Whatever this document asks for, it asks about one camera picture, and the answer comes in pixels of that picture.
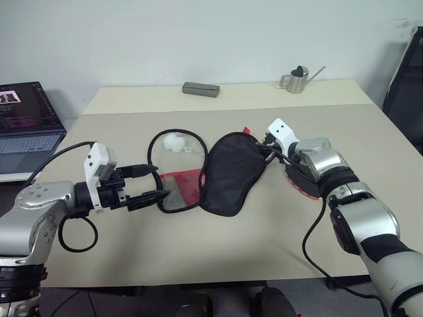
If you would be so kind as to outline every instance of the red fabric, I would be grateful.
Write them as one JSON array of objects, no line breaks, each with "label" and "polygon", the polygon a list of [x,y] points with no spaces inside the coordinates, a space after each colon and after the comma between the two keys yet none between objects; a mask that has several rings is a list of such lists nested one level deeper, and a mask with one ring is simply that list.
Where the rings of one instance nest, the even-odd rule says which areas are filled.
[{"label": "red fabric", "polygon": [[185,204],[191,206],[200,200],[200,191],[198,188],[198,177],[200,177],[200,172],[201,170],[184,170],[183,172],[166,173],[160,175],[160,177],[173,177],[178,184],[180,194]]}]

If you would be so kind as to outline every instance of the floor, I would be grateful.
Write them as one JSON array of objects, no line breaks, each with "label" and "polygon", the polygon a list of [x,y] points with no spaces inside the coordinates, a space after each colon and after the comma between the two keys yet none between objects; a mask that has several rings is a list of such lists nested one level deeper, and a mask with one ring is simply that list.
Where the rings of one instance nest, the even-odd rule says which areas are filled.
[{"label": "floor", "polygon": [[[0,186],[0,216],[13,206],[18,187]],[[269,286],[279,288],[291,301],[298,313],[308,317],[378,317],[382,316],[375,300],[354,297],[345,291],[331,291],[324,279],[296,279],[267,281]],[[249,316],[249,300],[260,287],[227,287],[222,289],[181,290],[179,285],[147,287],[139,297],[121,297],[91,292],[98,317],[157,317],[174,316],[183,298],[195,291],[207,293],[214,302],[215,317]],[[354,290],[374,293],[371,283],[355,286]],[[50,316],[53,310],[75,293],[72,289],[42,289],[40,311]],[[67,302],[55,316],[94,316],[86,291],[80,291]]]}]

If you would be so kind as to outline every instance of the white wall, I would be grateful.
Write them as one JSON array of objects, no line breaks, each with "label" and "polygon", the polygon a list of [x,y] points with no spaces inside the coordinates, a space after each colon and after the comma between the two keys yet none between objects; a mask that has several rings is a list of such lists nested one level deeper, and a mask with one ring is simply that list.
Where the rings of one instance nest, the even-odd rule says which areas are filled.
[{"label": "white wall", "polygon": [[98,87],[277,81],[298,64],[378,104],[423,0],[0,0],[0,83],[40,81],[62,118]]}]

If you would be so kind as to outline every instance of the mesh bag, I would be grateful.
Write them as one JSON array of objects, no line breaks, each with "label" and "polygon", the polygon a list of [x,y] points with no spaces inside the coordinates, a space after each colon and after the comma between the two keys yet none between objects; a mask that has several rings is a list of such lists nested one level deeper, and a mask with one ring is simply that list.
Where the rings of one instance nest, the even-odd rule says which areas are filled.
[{"label": "mesh bag", "polygon": [[158,203],[164,213],[178,213],[196,207],[202,198],[202,174],[207,163],[207,147],[190,131],[170,129],[160,132],[150,142],[149,164],[158,166],[153,172],[158,190],[170,194]]}]

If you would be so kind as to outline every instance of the laptop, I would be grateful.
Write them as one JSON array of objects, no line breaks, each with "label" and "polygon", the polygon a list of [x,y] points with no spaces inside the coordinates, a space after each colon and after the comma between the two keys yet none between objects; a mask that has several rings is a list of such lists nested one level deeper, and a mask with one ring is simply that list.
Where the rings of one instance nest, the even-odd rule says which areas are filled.
[{"label": "laptop", "polygon": [[0,176],[34,172],[65,135],[38,81],[0,85]]}]

